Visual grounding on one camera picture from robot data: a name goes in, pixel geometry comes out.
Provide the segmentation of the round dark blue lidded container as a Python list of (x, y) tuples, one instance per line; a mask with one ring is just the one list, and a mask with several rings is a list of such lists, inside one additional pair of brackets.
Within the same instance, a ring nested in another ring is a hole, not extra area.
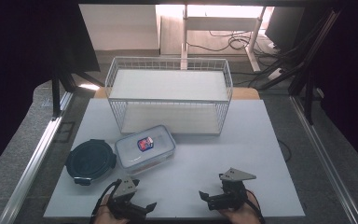
[(93, 181), (110, 173), (117, 164), (117, 155), (104, 141), (90, 139), (75, 147), (68, 155), (67, 173), (80, 186), (89, 186)]

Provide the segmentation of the clear rectangular lidded container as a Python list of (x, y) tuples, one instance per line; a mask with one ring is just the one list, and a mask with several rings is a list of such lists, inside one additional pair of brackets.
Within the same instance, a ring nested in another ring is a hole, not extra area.
[(127, 135), (115, 142), (119, 164), (130, 175), (165, 162), (175, 149), (175, 141), (163, 125)]

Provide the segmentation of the black metal stand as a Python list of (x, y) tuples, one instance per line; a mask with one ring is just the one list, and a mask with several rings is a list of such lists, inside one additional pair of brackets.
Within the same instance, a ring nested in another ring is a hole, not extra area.
[[(91, 84), (97, 87), (103, 87), (104, 84), (95, 77), (87, 74), (86, 72), (78, 71), (76, 75), (87, 80)], [(74, 92), (77, 88), (76, 82), (73, 76), (68, 72), (53, 72), (51, 78), (52, 85), (52, 119), (55, 120), (59, 117), (62, 112), (61, 109), (61, 96), (60, 96), (60, 85), (68, 92)]]
[(289, 77), (295, 77), (291, 82), (288, 93), (291, 96), (299, 95), (302, 90), (305, 90), (305, 100), (304, 100), (304, 109), (303, 115), (308, 122), (308, 124), (312, 125), (312, 101), (313, 101), (313, 88), (314, 88), (314, 75), (310, 70), (310, 66), (314, 61), (314, 58), (323, 44), (325, 38), (328, 36), (329, 31), (333, 27), (337, 17), (339, 16), (339, 10), (334, 9), (333, 7), (328, 7), (325, 10), (324, 15), (320, 19), (320, 21), (315, 26), (315, 31), (312, 32), (313, 37), (312, 43), (307, 50), (305, 56), (302, 57), (302, 61), (289, 69), (287, 72), (283, 73), (279, 77), (269, 81), (266, 84), (263, 84), (258, 88), (259, 91), (264, 91), (269, 89), (270, 87), (286, 80)]

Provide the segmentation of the white cabinet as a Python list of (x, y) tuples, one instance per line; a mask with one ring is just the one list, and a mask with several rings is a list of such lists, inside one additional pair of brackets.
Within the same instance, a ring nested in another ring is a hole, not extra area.
[(155, 5), (79, 7), (96, 50), (159, 49), (160, 16)]

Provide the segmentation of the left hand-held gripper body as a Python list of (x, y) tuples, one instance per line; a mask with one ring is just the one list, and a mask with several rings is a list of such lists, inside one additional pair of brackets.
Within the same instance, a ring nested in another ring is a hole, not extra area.
[(143, 222), (145, 220), (146, 216), (138, 213), (141, 206), (131, 202), (131, 198), (136, 192), (136, 186), (130, 177), (118, 179), (115, 182), (115, 187), (111, 191), (106, 205), (116, 219), (126, 218), (132, 222)]

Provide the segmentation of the black monitor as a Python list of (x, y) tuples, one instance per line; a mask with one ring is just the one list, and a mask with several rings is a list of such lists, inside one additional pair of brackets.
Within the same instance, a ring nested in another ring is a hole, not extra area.
[(282, 51), (297, 46), (304, 38), (301, 30), (305, 8), (275, 7), (265, 35)]

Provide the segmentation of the white desk frame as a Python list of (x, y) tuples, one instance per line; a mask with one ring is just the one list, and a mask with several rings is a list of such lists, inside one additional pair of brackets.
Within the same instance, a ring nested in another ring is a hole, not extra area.
[(188, 55), (189, 31), (250, 32), (250, 40), (245, 51), (253, 71), (260, 72), (255, 57), (255, 43), (266, 9), (266, 7), (184, 5), (181, 57), (186, 58)]

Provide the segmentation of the person's left hand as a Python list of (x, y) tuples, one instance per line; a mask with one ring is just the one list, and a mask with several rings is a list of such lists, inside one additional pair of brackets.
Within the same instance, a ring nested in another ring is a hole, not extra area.
[(98, 207), (96, 215), (93, 218), (92, 224), (128, 224), (130, 221), (126, 218), (116, 219), (106, 206), (109, 199), (109, 194), (103, 197), (101, 204)]

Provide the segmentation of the aluminium frame rail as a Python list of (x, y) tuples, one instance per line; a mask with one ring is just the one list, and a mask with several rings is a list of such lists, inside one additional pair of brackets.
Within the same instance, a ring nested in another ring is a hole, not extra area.
[(296, 114), (310, 140), (312, 147), (314, 148), (319, 158), (322, 167), (324, 168), (324, 172), (326, 173), (327, 178), (331, 183), (332, 189), (337, 195), (338, 201), (340, 202), (341, 207), (343, 208), (349, 222), (351, 224), (358, 224), (357, 205), (353, 200), (350, 191), (341, 179), (336, 166), (328, 155), (327, 150), (319, 134), (317, 133), (314, 126), (307, 120), (305, 116), (304, 106), (295, 96), (290, 96), (289, 100), (296, 111)]
[(62, 123), (62, 117), (65, 114), (68, 105), (71, 103), (72, 97), (73, 94), (66, 91), (60, 99), (60, 112), (56, 118), (50, 120), (47, 128), (44, 130), (31, 159), (25, 167), (16, 188), (14, 188), (7, 205), (0, 216), (0, 224), (14, 223), (34, 182), (43, 159), (47, 155), (48, 148), (51, 145), (53, 137)]

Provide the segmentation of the dark curtain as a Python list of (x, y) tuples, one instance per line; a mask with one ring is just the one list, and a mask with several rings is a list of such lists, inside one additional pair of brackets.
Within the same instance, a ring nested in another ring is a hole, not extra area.
[(0, 0), (0, 156), (36, 87), (98, 69), (78, 0)]
[(311, 64), (322, 108), (358, 153), (358, 0), (340, 14)]

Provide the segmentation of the white wire storage rack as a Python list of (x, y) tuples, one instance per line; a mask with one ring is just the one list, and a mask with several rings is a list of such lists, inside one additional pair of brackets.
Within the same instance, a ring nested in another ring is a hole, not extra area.
[(164, 125), (175, 134), (218, 135), (232, 93), (225, 59), (116, 57), (105, 79), (122, 133)]

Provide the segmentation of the white power strip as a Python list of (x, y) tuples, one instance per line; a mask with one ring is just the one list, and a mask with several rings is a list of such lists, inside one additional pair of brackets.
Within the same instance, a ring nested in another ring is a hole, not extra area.
[(282, 75), (283, 73), (284, 73), (284, 70), (282, 68), (277, 68), (268, 76), (268, 79), (273, 80), (273, 79), (279, 77), (280, 75)]

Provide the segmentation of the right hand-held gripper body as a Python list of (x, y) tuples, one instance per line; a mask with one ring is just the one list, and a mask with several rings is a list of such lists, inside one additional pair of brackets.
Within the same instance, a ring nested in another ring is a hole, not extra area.
[(222, 194), (210, 196), (210, 201), (208, 201), (208, 208), (210, 210), (228, 208), (238, 210), (248, 201), (247, 188), (244, 186), (243, 181), (256, 179), (255, 175), (235, 168), (229, 168), (224, 172), (224, 175), (227, 184), (222, 188)]

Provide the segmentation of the person's right hand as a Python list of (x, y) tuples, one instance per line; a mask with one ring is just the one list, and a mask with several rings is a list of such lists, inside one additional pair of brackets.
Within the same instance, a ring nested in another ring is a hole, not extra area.
[(261, 224), (258, 214), (248, 203), (238, 210), (219, 210), (219, 213), (226, 217), (231, 224)]

